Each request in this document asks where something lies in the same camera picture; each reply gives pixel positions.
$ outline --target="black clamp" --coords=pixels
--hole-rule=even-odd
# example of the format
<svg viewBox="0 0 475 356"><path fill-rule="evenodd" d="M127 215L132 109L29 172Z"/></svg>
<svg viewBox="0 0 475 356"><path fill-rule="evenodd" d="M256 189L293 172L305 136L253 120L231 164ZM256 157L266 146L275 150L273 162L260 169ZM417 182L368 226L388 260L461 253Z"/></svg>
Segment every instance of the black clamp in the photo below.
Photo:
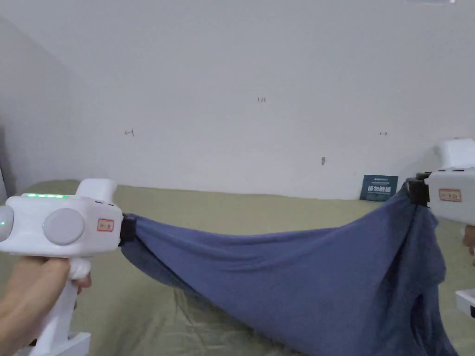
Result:
<svg viewBox="0 0 475 356"><path fill-rule="evenodd" d="M122 226L120 229L120 242L119 246L126 244L127 242L132 242L137 237L137 232L135 231L137 225L137 219L127 214L122 214Z"/></svg>
<svg viewBox="0 0 475 356"><path fill-rule="evenodd" d="M424 183L430 174L431 172L418 173L415 178L406 181L408 196L413 204L427 206L427 203L430 202L429 186Z"/></svg>

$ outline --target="white wall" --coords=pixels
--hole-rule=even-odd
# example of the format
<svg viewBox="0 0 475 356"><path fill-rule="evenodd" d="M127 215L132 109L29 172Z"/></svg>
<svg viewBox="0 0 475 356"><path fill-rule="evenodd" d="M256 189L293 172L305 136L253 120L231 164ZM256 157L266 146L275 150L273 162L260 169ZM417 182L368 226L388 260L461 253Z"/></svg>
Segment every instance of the white wall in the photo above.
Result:
<svg viewBox="0 0 475 356"><path fill-rule="evenodd" d="M401 182L434 168L438 140L475 136L471 0L0 0L0 15L18 189L357 198L364 174Z"/></svg>

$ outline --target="red label sticker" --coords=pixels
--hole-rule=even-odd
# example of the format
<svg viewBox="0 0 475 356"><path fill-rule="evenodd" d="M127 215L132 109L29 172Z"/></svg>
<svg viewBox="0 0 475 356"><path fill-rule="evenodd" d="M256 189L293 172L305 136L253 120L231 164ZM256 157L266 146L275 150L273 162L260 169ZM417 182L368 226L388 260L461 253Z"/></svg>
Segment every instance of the red label sticker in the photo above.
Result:
<svg viewBox="0 0 475 356"><path fill-rule="evenodd" d="M439 189L439 198L454 203L462 202L462 192L458 189Z"/></svg>
<svg viewBox="0 0 475 356"><path fill-rule="evenodd" d="M99 219L97 230L111 233L114 230L114 220Z"/></svg>

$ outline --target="green led light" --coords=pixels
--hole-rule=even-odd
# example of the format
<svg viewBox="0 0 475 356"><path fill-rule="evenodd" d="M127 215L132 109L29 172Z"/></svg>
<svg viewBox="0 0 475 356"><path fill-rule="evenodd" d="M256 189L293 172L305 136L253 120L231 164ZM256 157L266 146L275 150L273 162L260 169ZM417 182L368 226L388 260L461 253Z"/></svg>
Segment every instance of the green led light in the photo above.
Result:
<svg viewBox="0 0 475 356"><path fill-rule="evenodd" d="M55 195L55 194L27 194L27 197L37 197L37 198L68 198L69 195Z"/></svg>

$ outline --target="white handheld device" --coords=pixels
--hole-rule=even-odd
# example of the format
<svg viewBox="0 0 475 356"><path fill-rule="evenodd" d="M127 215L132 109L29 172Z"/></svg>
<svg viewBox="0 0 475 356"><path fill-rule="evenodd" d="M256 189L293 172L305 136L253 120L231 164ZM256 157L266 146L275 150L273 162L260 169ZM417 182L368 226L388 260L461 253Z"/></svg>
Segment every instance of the white handheld device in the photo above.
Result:
<svg viewBox="0 0 475 356"><path fill-rule="evenodd" d="M424 179L428 187L427 206L434 215L475 226L475 141L454 139L436 147L441 169ZM475 318L475 289L456 292L457 308Z"/></svg>
<svg viewBox="0 0 475 356"><path fill-rule="evenodd" d="M72 280L87 276L87 257L113 251L120 242L122 211L112 203L117 184L110 179L85 179L75 195L23 194L0 207L0 251L25 256L64 257L70 280L43 323L36 346L17 355L85 356L91 335L70 334L77 287Z"/></svg>

